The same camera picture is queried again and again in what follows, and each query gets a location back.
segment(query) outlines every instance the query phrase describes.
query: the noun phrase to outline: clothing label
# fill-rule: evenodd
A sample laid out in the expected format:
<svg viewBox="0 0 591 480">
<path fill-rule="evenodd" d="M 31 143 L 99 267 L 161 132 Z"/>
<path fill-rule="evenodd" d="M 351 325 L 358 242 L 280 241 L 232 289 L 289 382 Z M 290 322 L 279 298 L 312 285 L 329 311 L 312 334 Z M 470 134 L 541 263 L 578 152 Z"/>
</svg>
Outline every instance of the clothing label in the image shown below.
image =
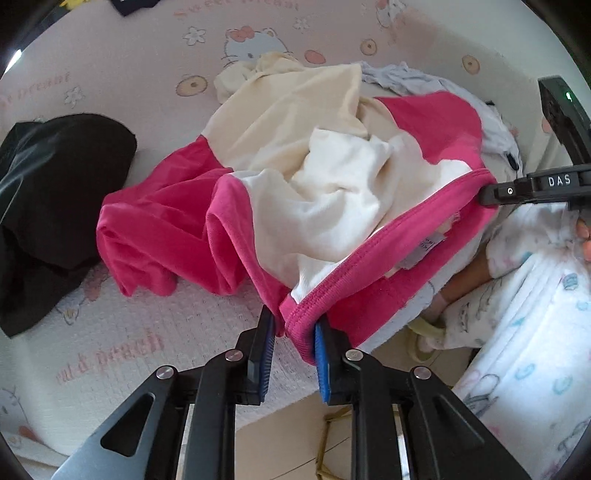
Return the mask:
<svg viewBox="0 0 591 480">
<path fill-rule="evenodd" d="M 399 268 L 410 270 L 418 264 L 425 256 L 438 244 L 445 240 L 445 235 L 439 232 L 433 232 L 423 240 L 408 256 L 398 263 Z"/>
</svg>

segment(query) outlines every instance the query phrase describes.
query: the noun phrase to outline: blue gripper pad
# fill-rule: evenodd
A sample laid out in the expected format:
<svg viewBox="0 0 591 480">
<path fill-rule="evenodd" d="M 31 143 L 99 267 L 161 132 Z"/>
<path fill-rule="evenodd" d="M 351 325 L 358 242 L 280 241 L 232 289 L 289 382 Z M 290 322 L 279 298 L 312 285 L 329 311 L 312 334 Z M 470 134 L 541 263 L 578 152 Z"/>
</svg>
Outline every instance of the blue gripper pad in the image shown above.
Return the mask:
<svg viewBox="0 0 591 480">
<path fill-rule="evenodd" d="M 329 364 L 327 362 L 326 348 L 324 346 L 324 337 L 320 323 L 316 323 L 314 327 L 314 357 L 316 358 L 320 396 L 324 403 L 328 403 L 330 399 Z"/>
<path fill-rule="evenodd" d="M 273 351 L 275 350 L 275 320 L 272 320 L 271 325 L 267 329 L 267 336 L 265 337 L 265 351 L 259 366 L 259 395 L 261 402 L 265 401 L 265 396 L 269 391 L 269 380 L 271 378 L 271 363 L 273 361 Z"/>
</svg>

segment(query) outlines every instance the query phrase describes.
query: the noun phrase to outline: flower print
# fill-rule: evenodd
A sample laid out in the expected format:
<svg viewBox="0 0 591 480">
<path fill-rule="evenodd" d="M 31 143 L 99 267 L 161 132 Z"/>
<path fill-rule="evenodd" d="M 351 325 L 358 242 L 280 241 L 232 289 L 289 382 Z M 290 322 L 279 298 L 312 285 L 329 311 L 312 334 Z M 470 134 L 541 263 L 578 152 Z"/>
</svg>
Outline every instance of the flower print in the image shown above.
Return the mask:
<svg viewBox="0 0 591 480">
<path fill-rule="evenodd" d="M 198 30 L 195 27 L 189 27 L 189 33 L 185 34 L 185 36 L 183 38 L 185 40 L 187 40 L 187 45 L 192 47 L 197 42 L 205 43 L 204 35 L 205 35 L 205 30 Z"/>
<path fill-rule="evenodd" d="M 308 24 L 308 19 L 306 17 L 296 18 L 294 28 L 302 33 L 305 30 L 308 30 L 310 28 L 310 25 Z"/>
<path fill-rule="evenodd" d="M 70 108 L 74 108 L 76 106 L 76 102 L 79 102 L 84 98 L 82 95 L 82 90 L 79 86 L 74 87 L 72 90 L 68 90 L 66 92 L 66 98 L 64 99 L 64 103 L 66 105 L 70 105 Z"/>
</svg>

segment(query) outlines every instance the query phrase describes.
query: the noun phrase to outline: slipper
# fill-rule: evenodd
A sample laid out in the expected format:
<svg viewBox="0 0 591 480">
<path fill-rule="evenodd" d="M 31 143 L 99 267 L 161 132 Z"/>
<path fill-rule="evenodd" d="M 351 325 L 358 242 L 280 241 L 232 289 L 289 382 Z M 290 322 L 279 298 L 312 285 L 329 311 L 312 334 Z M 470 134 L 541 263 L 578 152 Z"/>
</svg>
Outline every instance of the slipper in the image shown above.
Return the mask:
<svg viewBox="0 0 591 480">
<path fill-rule="evenodd" d="M 442 338 L 445 335 L 445 329 L 435 327 L 421 317 L 415 318 L 407 325 L 409 332 L 407 337 L 407 353 L 415 362 L 423 364 L 428 362 L 436 354 L 437 350 L 423 352 L 418 347 L 418 340 L 421 336 L 428 338 Z"/>
</svg>

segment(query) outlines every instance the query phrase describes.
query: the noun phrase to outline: metal screw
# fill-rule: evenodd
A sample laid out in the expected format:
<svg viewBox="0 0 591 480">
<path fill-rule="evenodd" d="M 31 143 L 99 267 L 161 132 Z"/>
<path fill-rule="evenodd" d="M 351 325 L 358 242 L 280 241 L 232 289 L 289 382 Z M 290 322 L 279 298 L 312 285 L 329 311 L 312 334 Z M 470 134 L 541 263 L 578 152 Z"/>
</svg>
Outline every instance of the metal screw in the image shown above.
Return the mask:
<svg viewBox="0 0 591 480">
<path fill-rule="evenodd" d="M 363 358 L 363 352 L 361 350 L 351 349 L 345 353 L 345 358 L 352 362 L 359 362 Z"/>
<path fill-rule="evenodd" d="M 417 367 L 414 369 L 414 376 L 419 380 L 428 380 L 431 378 L 431 371 L 427 367 Z"/>
<path fill-rule="evenodd" d="M 174 375 L 174 368 L 169 365 L 164 365 L 156 370 L 156 377 L 160 380 L 168 380 Z"/>
<path fill-rule="evenodd" d="M 244 358 L 244 353 L 240 350 L 234 349 L 226 352 L 226 360 L 229 362 L 239 362 L 242 358 Z"/>
</svg>

